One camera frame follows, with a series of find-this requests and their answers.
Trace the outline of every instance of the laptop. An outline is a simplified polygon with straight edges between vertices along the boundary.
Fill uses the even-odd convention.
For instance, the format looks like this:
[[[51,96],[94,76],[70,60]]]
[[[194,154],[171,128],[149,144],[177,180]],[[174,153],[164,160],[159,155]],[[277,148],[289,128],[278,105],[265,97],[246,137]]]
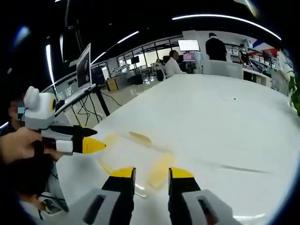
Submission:
[[[78,89],[87,89],[92,85],[92,75],[90,68],[90,44],[82,52],[81,56],[76,62],[76,73]]]

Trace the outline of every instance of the green plant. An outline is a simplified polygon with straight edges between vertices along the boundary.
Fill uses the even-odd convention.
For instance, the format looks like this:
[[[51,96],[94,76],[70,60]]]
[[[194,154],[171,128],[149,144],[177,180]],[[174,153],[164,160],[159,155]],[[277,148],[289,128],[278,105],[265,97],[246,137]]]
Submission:
[[[297,110],[298,116],[300,117],[300,79],[295,73],[295,77],[291,76],[289,82],[289,93],[291,93],[291,102],[293,102],[295,109]]]

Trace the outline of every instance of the floor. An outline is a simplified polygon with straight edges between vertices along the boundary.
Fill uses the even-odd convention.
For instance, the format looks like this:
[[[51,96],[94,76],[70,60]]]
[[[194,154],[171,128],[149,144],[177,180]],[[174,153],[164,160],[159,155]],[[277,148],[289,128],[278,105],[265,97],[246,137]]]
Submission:
[[[127,86],[126,88],[119,91],[101,91],[103,93],[103,98],[106,102],[109,112],[113,113],[121,107],[120,105],[126,104],[133,98],[137,97],[138,95],[142,94],[143,92],[152,88],[158,83],[159,82],[156,79],[147,78],[144,80],[143,84]],[[94,103],[99,121],[101,121],[101,119],[103,120],[106,117],[106,115],[99,103],[98,97],[96,96],[96,94],[91,94],[90,97],[92,99],[92,102]],[[94,113],[92,102],[89,97],[86,97],[81,102],[78,102],[75,105],[73,105],[73,110],[71,107],[69,107],[65,111],[65,114],[67,115],[70,122],[74,125],[77,125],[79,121],[81,125],[89,128],[93,128],[94,126],[96,126],[98,124],[98,121],[96,115],[92,114]],[[83,103],[85,103],[85,107],[88,110],[88,112],[86,112],[82,108]]]

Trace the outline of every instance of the person in white shirt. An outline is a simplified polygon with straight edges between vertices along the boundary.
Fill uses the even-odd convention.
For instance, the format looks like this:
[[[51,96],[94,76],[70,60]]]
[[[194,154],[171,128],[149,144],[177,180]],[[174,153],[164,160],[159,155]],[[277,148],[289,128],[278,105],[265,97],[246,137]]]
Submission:
[[[166,78],[169,78],[175,74],[186,74],[182,72],[176,60],[179,58],[179,54],[176,50],[171,50],[169,53],[170,59],[165,65]]]
[[[279,75],[272,78],[272,86],[279,92],[288,95],[288,86],[291,76],[295,77],[293,68],[289,65],[285,50],[277,52],[276,70]]]

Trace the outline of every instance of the white table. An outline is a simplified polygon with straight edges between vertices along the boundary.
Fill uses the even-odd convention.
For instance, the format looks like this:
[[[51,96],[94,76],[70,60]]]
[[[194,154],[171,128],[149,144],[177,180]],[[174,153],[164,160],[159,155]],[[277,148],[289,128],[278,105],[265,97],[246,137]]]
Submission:
[[[175,75],[100,122],[95,138],[116,128],[143,132],[172,146],[175,166],[195,175],[233,208],[244,224],[264,224],[289,190],[299,160],[300,118],[281,93],[252,82],[214,75]],[[95,156],[58,161],[60,180],[70,184],[75,202],[108,175]],[[170,225],[167,185],[148,200],[135,195],[132,225]]]
[[[257,79],[256,80],[257,83],[259,83],[263,86],[267,86],[269,88],[271,87],[272,79],[269,78],[268,76],[266,76],[265,74],[262,74],[260,72],[257,72],[257,71],[251,70],[251,69],[247,69],[247,68],[242,68],[242,70],[243,70],[243,72],[248,72],[248,73],[251,73],[251,74],[254,74],[254,75],[258,76],[260,81]]]

